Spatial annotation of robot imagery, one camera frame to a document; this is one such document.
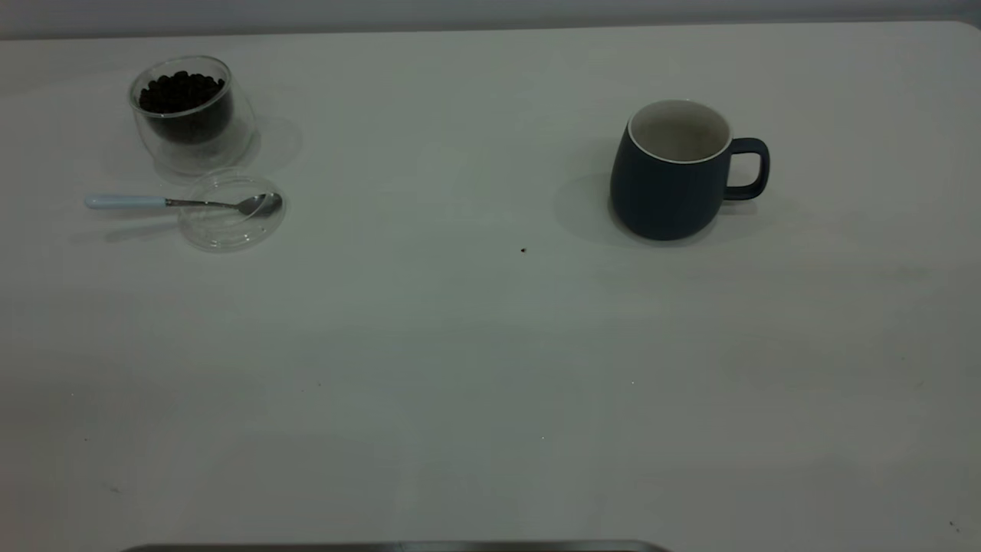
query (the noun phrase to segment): wall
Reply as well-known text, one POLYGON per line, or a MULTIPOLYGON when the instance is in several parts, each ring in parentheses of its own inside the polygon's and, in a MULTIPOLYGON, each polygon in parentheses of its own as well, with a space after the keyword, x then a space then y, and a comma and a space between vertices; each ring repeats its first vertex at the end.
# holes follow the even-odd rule
POLYGON ((0 0, 0 37, 967 19, 981 0, 0 0))

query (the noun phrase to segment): glass jar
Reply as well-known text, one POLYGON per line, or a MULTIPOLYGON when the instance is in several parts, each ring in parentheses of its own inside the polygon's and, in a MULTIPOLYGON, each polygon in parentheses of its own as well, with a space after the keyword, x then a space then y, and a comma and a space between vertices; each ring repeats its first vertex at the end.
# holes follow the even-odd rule
POLYGON ((164 166, 200 175, 233 165, 255 134, 255 115, 229 66, 209 56, 187 56, 147 69, 129 87, 129 106, 147 151, 164 166), (151 82, 187 71, 225 83, 201 105, 178 113, 153 113, 139 106, 139 95, 151 82))

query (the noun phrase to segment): spoon handle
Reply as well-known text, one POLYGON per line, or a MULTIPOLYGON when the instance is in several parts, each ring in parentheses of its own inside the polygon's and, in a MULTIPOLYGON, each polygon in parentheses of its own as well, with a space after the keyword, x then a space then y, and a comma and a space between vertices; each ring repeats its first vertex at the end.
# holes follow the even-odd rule
POLYGON ((94 193, 85 196, 85 206, 89 209, 153 209, 166 207, 167 199, 153 195, 94 193))
POLYGON ((186 199, 167 199, 156 195, 113 195, 111 193, 92 193, 85 196, 85 206, 89 209, 155 209, 159 207, 184 207, 201 205, 237 209, 237 206, 218 201, 190 201, 186 199))

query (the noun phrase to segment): clear plastic lid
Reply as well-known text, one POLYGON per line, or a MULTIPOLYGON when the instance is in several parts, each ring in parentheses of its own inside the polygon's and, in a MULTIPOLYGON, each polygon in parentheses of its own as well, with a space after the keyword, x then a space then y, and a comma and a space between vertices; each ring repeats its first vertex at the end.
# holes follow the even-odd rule
POLYGON ((178 223, 189 242, 207 251, 254 246, 283 222, 286 198, 272 182, 245 174, 238 167, 212 171, 198 179, 186 199, 241 205, 181 207, 178 223))

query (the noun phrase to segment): white spoon handle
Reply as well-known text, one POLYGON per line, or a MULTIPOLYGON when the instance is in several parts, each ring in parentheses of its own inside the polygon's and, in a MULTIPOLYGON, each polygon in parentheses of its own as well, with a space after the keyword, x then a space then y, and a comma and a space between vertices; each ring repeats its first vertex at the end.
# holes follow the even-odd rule
POLYGON ((166 207, 167 199, 155 195, 94 193, 85 196, 85 206, 89 209, 153 209, 166 207))

